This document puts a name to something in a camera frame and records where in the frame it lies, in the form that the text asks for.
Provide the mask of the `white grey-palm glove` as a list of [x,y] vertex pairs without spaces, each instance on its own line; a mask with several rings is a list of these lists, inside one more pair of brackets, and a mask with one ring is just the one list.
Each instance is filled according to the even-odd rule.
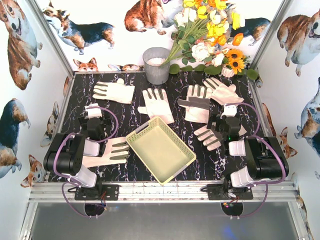
[[185,120],[207,124],[209,121],[212,89],[204,85],[189,85],[186,99],[178,99],[180,107],[185,108]]

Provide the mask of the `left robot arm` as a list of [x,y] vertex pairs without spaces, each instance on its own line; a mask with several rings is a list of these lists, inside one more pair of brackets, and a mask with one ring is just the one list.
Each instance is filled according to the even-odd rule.
[[101,158],[107,141],[119,128],[116,115],[94,103],[85,107],[86,116],[78,118],[81,133],[57,133],[44,157],[47,172],[67,179],[80,188],[95,188],[98,176],[83,164],[83,157]]

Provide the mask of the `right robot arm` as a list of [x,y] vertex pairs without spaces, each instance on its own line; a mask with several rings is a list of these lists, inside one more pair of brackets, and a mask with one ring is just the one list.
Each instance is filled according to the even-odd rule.
[[246,166],[232,172],[227,181],[233,188],[252,188],[283,182],[289,165],[275,136],[240,137],[241,122],[237,103],[224,105],[222,114],[210,113],[207,129],[211,130],[227,156],[244,157]]

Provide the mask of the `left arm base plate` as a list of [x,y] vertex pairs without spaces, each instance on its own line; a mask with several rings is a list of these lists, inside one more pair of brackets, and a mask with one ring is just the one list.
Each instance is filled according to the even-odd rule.
[[117,184],[103,184],[100,187],[77,187],[74,199],[76,201],[117,201],[119,197],[119,188]]

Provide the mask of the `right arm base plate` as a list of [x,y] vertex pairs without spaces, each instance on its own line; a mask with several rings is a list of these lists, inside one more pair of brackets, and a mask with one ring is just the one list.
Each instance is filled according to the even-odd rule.
[[236,198],[239,200],[252,200],[254,198],[252,191],[246,187],[225,189],[218,184],[208,184],[207,194],[209,200],[233,200]]

